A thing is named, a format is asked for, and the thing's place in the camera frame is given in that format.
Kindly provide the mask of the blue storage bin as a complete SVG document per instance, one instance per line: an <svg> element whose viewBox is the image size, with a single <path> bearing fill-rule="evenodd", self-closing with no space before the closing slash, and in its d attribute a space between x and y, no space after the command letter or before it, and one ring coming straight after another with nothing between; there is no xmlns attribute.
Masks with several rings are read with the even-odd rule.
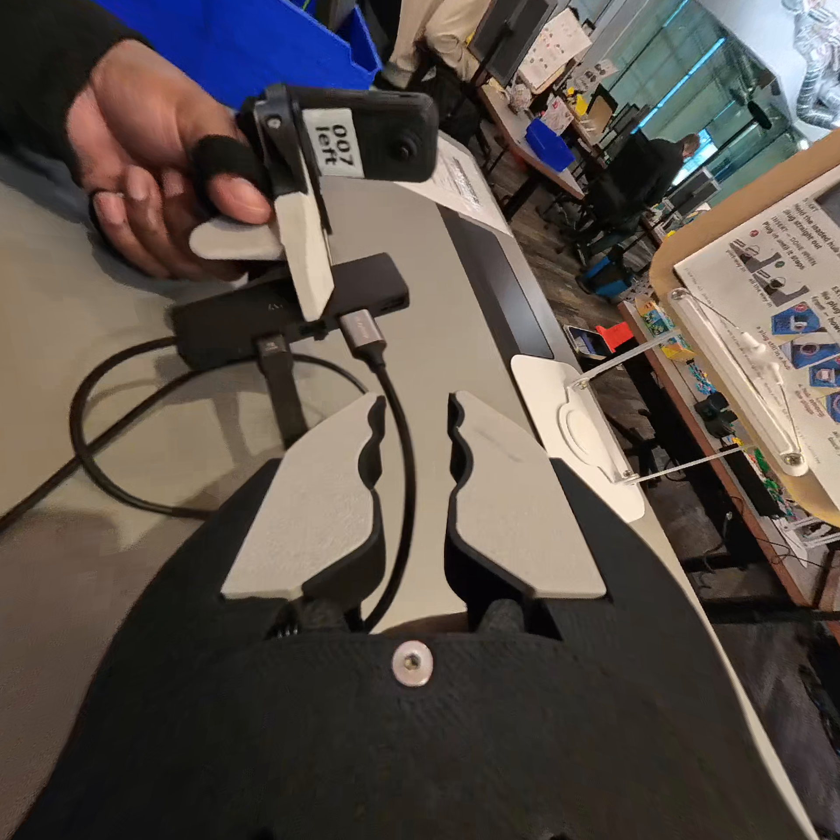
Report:
<svg viewBox="0 0 840 840"><path fill-rule="evenodd" d="M382 68L358 2L98 4L231 108L274 84L368 90Z"/></svg>

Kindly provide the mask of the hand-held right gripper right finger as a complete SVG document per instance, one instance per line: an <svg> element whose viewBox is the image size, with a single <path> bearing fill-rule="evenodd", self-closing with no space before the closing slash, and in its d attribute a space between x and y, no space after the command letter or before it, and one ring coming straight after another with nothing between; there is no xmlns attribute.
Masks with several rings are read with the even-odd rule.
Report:
<svg viewBox="0 0 840 840"><path fill-rule="evenodd" d="M448 397L445 574L463 601L595 600L606 584L550 457L469 392Z"/></svg>

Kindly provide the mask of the colourful toy box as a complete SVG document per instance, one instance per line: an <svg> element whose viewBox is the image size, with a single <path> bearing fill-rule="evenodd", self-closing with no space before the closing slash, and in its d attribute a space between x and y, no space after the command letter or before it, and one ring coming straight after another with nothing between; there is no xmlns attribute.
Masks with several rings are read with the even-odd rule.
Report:
<svg viewBox="0 0 840 840"><path fill-rule="evenodd" d="M651 336L671 333L669 339L658 346L659 351L668 360L688 363L695 358L695 351L686 341L669 315L653 300L646 297L636 299L637 315L642 320Z"/></svg>

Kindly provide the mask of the black green device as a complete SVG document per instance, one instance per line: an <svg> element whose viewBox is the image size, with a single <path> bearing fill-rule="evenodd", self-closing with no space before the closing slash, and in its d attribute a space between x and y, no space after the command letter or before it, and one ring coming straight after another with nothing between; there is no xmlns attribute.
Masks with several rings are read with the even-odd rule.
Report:
<svg viewBox="0 0 840 840"><path fill-rule="evenodd" d="M713 392L695 402L694 411L710 437L723 439L734 434L732 424L738 418L722 393Z"/></svg>

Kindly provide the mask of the person's left hand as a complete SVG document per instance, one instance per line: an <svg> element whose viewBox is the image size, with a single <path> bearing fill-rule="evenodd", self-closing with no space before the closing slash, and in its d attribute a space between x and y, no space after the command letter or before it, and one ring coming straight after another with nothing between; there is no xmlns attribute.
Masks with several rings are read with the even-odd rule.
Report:
<svg viewBox="0 0 840 840"><path fill-rule="evenodd" d="M207 136L245 141L231 111L150 47L123 40L93 68L66 129L102 234L132 267L161 279L237 277L189 245L205 218L190 156Z"/></svg>

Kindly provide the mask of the slim grey USB hub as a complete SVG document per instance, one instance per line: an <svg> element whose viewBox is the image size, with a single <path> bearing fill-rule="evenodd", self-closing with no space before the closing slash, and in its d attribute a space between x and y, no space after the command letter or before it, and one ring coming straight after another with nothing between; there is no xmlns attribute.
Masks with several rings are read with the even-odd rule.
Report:
<svg viewBox="0 0 840 840"><path fill-rule="evenodd" d="M68 425L73 458L60 467L36 490L2 515L2 532L10 529L57 487L80 469L104 494L120 504L168 518L203 522L210 511L188 507L167 507L132 496L114 484L98 467L96 455L141 419L169 394L195 378L225 367L256 362L269 385L278 395L282 382L280 358L287 360L288 381L295 363L313 364L334 371L361 393L365 388L338 365L304 353L270 350L274 341L290 345L306 339L323 340L340 329L344 316L365 310L373 317L407 309L410 292L393 259L386 254L352 260L332 268L334 289L323 315L305 322L286 268L275 268L243 287L202 300L191 301L171 310L172 334L146 341L115 353L95 367L79 384L70 401ZM188 372L166 383L151 396L124 414L92 441L87 441L83 422L88 399L100 380L125 361L144 354L173 349Z"/></svg>

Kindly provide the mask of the black speaker bar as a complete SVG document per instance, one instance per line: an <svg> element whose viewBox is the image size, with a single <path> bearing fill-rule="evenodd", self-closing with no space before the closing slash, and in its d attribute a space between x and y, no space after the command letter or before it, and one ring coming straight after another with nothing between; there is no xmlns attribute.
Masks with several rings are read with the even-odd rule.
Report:
<svg viewBox="0 0 840 840"><path fill-rule="evenodd" d="M756 512L764 518L782 519L784 512L780 503L771 495L764 483L763 473L751 461L750 457L736 446L725 446L721 453L738 485L742 497L749 500Z"/></svg>

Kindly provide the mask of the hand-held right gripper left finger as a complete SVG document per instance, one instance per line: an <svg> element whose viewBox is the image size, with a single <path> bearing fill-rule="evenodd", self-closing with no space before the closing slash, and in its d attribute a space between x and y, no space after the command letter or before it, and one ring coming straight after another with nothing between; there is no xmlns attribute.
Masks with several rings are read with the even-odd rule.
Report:
<svg viewBox="0 0 840 840"><path fill-rule="evenodd" d="M284 454L221 594L364 601L385 573L383 395L366 393Z"/></svg>

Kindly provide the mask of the grey desk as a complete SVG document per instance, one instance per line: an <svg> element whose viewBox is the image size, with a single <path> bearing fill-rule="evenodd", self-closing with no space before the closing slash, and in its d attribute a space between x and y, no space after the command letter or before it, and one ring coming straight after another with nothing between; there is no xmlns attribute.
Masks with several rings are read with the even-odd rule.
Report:
<svg viewBox="0 0 840 840"><path fill-rule="evenodd" d="M463 607L441 556L448 394L529 420L437 206L383 182L327 194L338 260L385 252L410 289L409 308L381 321L418 477L411 559L384 630ZM61 164L2 154L2 511L72 456L70 400L91 370L168 334L173 303L224 289L143 278L102 249ZM279 454L263 380L247 364L178 389L102 451L101 466L144 499L216 508ZM2 535L2 838L45 785L131 605L197 526L125 507L76 473Z"/></svg>

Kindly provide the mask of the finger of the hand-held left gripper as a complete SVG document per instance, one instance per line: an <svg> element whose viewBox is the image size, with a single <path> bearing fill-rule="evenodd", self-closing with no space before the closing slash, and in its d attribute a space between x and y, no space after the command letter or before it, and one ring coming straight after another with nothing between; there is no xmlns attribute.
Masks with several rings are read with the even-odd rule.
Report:
<svg viewBox="0 0 840 840"><path fill-rule="evenodd" d="M291 192L274 202L277 231L305 322L321 319L333 294L329 246L311 194Z"/></svg>

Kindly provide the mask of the grey monitor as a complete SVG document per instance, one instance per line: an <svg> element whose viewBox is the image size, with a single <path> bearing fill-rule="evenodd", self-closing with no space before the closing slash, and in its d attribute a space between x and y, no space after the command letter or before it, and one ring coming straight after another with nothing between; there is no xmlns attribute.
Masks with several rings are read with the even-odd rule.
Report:
<svg viewBox="0 0 840 840"><path fill-rule="evenodd" d="M484 70L506 87L552 16L556 1L493 1L469 43Z"/></svg>

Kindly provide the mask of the person's left forearm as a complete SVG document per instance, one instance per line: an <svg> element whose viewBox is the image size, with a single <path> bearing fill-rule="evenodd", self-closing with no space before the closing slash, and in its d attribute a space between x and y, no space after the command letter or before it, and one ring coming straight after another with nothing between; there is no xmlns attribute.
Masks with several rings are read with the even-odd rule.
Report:
<svg viewBox="0 0 840 840"><path fill-rule="evenodd" d="M71 167L67 114L99 60L141 34L89 1L1 2L3 141Z"/></svg>

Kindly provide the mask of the wooden edged table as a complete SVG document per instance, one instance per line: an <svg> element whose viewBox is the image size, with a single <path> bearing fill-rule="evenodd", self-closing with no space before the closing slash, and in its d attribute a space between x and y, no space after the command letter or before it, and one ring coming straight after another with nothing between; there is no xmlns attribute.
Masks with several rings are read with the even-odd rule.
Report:
<svg viewBox="0 0 840 840"><path fill-rule="evenodd" d="M490 85L481 86L477 93L490 119L501 132L505 151L513 154L528 167L526 180L509 196L502 208L504 217L507 220L512 219L537 188L546 184L559 187L560 192L569 196L573 202L581 203L585 195L572 174L566 169L552 168L535 154L526 138L529 125L526 116L523 113L514 113L508 106L505 94Z"/></svg>

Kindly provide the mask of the printed paper sheet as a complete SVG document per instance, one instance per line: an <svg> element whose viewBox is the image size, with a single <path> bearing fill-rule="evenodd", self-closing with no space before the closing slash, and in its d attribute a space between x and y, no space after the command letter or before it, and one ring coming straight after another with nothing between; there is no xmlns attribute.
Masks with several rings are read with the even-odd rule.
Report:
<svg viewBox="0 0 840 840"><path fill-rule="evenodd" d="M397 182L409 192L458 215L512 237L509 223L475 157L444 132L438 134L437 159L425 182Z"/></svg>

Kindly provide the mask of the small blue bins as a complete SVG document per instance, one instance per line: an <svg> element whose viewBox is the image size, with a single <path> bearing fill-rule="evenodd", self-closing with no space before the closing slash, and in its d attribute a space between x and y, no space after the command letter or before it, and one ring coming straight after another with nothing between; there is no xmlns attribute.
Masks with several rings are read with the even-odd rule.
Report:
<svg viewBox="0 0 840 840"><path fill-rule="evenodd" d="M563 172L574 162L566 142L541 119L533 119L524 136L533 155L551 169Z"/></svg>

